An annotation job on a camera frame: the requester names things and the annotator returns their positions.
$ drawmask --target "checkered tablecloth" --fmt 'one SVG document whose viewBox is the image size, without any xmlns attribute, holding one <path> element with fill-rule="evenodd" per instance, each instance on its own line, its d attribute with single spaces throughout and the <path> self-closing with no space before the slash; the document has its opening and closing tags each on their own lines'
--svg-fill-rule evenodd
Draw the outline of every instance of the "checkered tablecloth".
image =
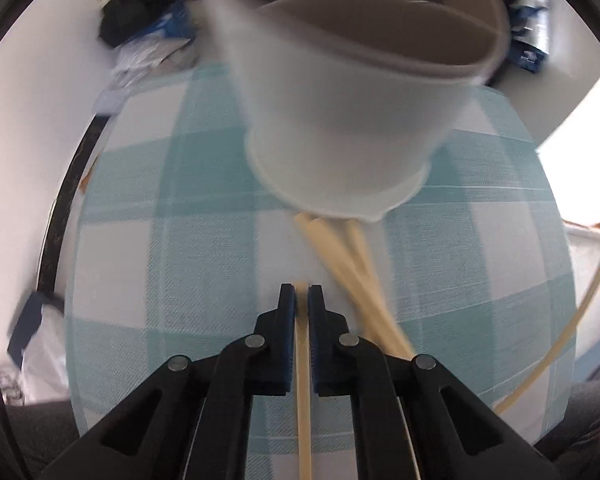
<svg viewBox="0 0 600 480">
<path fill-rule="evenodd" d="M 67 365 L 82 432 L 171 355 L 200 359 L 250 333 L 280 284 L 343 292 L 294 211 L 244 158 L 226 69 L 206 66 L 132 97 L 108 128 L 86 194 L 67 290 Z M 575 308 L 560 215 L 536 147 L 506 98 L 477 89 L 425 187 L 366 226 L 382 286 L 418 351 L 480 398 L 510 393 Z M 504 416 L 535 441 L 561 420 L 574 341 Z M 314 399 L 314 476 L 355 478 L 348 399 Z M 254 401 L 248 478 L 296 478 L 294 396 Z"/>
</svg>

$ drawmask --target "tablecloth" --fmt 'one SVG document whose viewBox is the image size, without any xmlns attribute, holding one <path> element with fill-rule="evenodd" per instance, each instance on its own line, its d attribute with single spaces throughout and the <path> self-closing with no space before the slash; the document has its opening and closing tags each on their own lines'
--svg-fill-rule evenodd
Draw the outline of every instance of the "tablecloth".
<svg viewBox="0 0 600 480">
<path fill-rule="evenodd" d="M 219 352 L 275 308 L 280 284 L 344 293 L 256 181 L 226 68 L 145 86 L 108 128 L 68 284 L 66 349 L 82 432 L 171 355 Z M 510 393 L 575 308 L 566 237 L 536 147 L 506 98 L 480 88 L 433 155 L 422 190 L 366 236 L 416 350 L 487 404 Z M 574 341 L 504 415 L 530 442 L 558 421 Z M 350 406 L 312 400 L 314 476 L 355 478 Z M 294 396 L 254 400 L 248 478 L 296 478 Z"/>
</svg>

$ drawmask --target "dark pants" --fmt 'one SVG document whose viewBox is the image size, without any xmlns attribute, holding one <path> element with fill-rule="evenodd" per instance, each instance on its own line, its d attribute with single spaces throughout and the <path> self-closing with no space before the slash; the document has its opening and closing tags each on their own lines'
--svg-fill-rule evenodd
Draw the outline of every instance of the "dark pants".
<svg viewBox="0 0 600 480">
<path fill-rule="evenodd" d="M 72 442 L 78 430 L 70 402 L 8 406 L 13 431 L 36 478 Z M 563 480 L 577 480 L 596 454 L 600 436 L 600 381 L 575 384 L 564 420 L 536 448 L 554 462 Z M 0 428 L 0 480 L 20 480 Z"/>
</svg>

